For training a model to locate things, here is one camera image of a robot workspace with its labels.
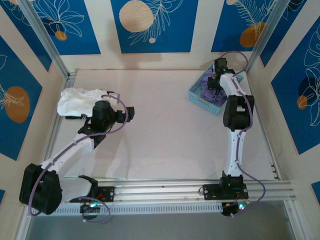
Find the gray floor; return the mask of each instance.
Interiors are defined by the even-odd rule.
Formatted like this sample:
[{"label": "gray floor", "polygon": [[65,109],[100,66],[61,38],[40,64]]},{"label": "gray floor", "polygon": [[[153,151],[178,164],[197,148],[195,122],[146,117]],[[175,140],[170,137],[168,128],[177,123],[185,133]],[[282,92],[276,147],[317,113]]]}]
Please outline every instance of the gray floor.
[{"label": "gray floor", "polygon": [[114,215],[108,223],[81,217],[34,217],[27,240],[293,240],[282,202],[262,202],[235,218],[220,213]]}]

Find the wall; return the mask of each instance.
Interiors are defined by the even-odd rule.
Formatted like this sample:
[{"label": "wall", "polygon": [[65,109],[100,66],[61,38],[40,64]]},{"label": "wall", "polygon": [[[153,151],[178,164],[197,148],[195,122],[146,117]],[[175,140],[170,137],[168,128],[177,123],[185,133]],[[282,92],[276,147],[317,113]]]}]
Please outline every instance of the wall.
[{"label": "wall", "polygon": [[41,45],[32,44],[37,39],[31,35],[25,38],[31,27],[25,24],[20,33],[21,26],[16,27],[11,21],[10,12],[7,15],[2,8],[6,7],[3,2],[0,1],[0,189],[5,192],[0,203],[0,239],[9,240],[15,236],[23,209],[19,193],[24,169],[43,160],[65,81]]},{"label": "wall", "polygon": [[[72,72],[204,69],[221,52],[249,57],[277,0],[53,2],[31,3]],[[245,63],[236,54],[227,59],[232,68]]]},{"label": "wall", "polygon": [[[266,66],[259,59],[249,74],[262,124],[282,178],[290,179],[308,223],[308,232],[315,240],[320,236],[320,205],[311,184],[320,181],[320,126],[315,119],[319,110],[316,104],[319,75],[311,76],[307,69],[319,68],[317,56],[320,50],[316,42],[320,40],[317,33],[319,13],[319,1],[307,0]],[[317,59],[315,63],[308,60],[308,49]]]}]

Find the orange circle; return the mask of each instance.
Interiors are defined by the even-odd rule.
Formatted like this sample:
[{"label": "orange circle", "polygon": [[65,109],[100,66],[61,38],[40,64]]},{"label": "orange circle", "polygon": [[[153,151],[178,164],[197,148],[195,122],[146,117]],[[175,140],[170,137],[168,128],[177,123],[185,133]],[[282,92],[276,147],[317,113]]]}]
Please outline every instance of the orange circle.
[{"label": "orange circle", "polygon": [[5,104],[6,114],[12,121],[21,124],[27,120],[30,100],[28,93],[22,87],[10,87],[4,95],[4,99],[7,101]]},{"label": "orange circle", "polygon": [[244,30],[240,37],[241,46],[244,48],[254,47],[265,25],[265,22],[258,22]]},{"label": "orange circle", "polygon": [[297,101],[296,101],[296,105],[298,106],[299,109],[303,110],[307,107],[308,105],[308,99],[306,96],[299,96]]},{"label": "orange circle", "polygon": [[60,41],[67,40],[67,34],[65,34],[63,31],[56,31],[54,35]]}]

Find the vertical metal post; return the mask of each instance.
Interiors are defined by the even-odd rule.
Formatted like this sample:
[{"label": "vertical metal post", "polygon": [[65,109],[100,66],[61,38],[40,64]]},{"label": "vertical metal post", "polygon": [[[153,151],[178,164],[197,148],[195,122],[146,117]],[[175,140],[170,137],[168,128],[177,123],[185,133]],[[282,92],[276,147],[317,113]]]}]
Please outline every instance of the vertical metal post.
[{"label": "vertical metal post", "polygon": [[67,80],[69,72],[65,64],[63,63],[56,46],[54,45],[52,39],[47,33],[46,28],[42,24],[34,7],[32,6],[31,2],[29,0],[17,0],[17,2],[25,18],[28,20],[33,31],[42,43],[44,49],[47,51],[52,61],[56,64],[58,71]]},{"label": "vertical metal post", "polygon": [[267,42],[269,41],[272,33],[274,32],[279,20],[282,17],[282,14],[286,10],[290,0],[274,0],[277,1],[274,9],[272,10],[265,27],[262,30],[262,33],[260,37],[258,38],[258,41],[256,42],[253,50],[252,55],[249,59],[248,66],[246,68],[246,72],[249,73],[252,67],[254,66],[256,60],[261,55],[262,51],[266,47]]}]

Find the beige circle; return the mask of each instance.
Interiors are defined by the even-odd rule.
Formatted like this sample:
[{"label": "beige circle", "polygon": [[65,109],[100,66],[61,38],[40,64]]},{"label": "beige circle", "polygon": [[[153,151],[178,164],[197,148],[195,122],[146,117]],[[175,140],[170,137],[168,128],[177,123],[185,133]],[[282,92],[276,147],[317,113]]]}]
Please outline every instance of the beige circle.
[{"label": "beige circle", "polygon": [[226,0],[226,4],[228,5],[233,5],[237,2],[238,0]]},{"label": "beige circle", "polygon": [[14,5],[18,5],[18,0],[8,0],[10,3],[14,4]]},{"label": "beige circle", "polygon": [[149,39],[149,43],[154,44],[155,42],[156,42],[155,38],[152,37],[152,38]]},{"label": "beige circle", "polygon": [[143,32],[154,23],[151,9],[139,0],[128,1],[121,8],[119,18],[122,26],[132,33]]}]

